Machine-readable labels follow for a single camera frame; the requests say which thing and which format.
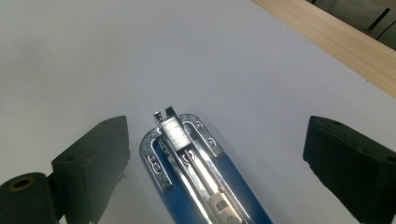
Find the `blue stapler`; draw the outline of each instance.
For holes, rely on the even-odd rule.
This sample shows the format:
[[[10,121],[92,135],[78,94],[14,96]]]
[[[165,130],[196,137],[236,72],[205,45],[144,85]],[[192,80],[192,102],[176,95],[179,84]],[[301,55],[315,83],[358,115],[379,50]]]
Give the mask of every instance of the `blue stapler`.
[[[272,223],[244,178],[201,120],[172,106],[140,145],[176,223]]]

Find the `wooden edge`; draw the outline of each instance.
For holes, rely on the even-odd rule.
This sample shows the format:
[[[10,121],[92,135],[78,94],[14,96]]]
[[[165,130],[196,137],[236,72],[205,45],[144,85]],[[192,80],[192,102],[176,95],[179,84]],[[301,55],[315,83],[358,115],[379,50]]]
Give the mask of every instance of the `wooden edge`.
[[[305,0],[253,1],[380,90],[396,98],[395,50]]]

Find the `screw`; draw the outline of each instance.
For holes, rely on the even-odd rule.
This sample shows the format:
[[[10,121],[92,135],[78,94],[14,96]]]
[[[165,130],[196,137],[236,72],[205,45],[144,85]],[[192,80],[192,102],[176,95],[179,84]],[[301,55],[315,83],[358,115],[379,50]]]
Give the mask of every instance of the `screw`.
[[[210,146],[214,147],[216,145],[216,142],[213,138],[208,138],[207,142],[210,144]]]
[[[157,172],[157,173],[159,173],[162,169],[161,169],[161,166],[156,162],[156,163],[154,163],[154,171],[155,172]]]
[[[204,124],[202,124],[201,121],[196,121],[195,124],[196,124],[198,129],[203,129],[204,128]]]
[[[155,156],[154,156],[153,154],[149,154],[149,155],[148,155],[148,160],[149,160],[151,163],[153,163],[153,162],[156,161]]]

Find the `white surface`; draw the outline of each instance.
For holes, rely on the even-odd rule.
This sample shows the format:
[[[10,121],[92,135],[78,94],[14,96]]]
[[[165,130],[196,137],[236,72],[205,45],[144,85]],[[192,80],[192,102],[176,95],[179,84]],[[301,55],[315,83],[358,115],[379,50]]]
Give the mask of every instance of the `white surface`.
[[[0,2],[0,181],[126,115],[132,159],[100,223],[172,223],[138,155],[173,105],[204,121],[275,223],[358,223],[303,161],[308,119],[396,148],[393,99],[246,0]]]

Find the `round hole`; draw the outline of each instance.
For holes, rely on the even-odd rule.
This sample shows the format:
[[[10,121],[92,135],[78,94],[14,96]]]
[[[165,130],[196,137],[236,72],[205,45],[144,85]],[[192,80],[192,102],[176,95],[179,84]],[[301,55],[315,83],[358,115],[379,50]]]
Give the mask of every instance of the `round hole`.
[[[390,162],[396,162],[396,157],[387,157],[387,160]]]
[[[74,157],[74,156],[68,156],[68,157],[66,157],[65,160],[66,160],[66,161],[75,161],[75,160],[76,160],[76,157]]]
[[[24,177],[12,182],[8,189],[10,191],[20,191],[29,188],[34,182],[35,180],[32,177]]]

